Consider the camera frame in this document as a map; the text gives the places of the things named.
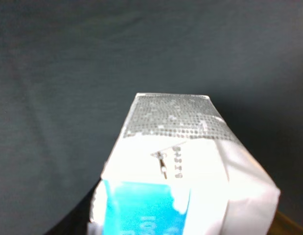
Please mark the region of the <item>white blue milk carton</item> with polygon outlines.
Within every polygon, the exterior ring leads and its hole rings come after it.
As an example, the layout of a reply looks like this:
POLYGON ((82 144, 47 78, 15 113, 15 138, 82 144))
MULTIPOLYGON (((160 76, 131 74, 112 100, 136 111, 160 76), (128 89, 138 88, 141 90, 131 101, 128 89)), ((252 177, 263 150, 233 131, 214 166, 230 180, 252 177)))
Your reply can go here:
POLYGON ((280 190, 210 98, 138 93, 104 165, 90 235, 265 235, 280 190))

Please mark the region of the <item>black tablecloth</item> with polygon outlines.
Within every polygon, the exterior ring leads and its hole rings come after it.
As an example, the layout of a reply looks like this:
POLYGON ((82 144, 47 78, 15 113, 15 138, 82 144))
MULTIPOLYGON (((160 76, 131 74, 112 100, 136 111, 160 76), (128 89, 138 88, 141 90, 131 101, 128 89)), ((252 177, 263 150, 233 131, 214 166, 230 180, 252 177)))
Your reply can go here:
POLYGON ((0 235, 84 235, 137 93, 208 95, 303 226, 303 0, 0 0, 0 235))

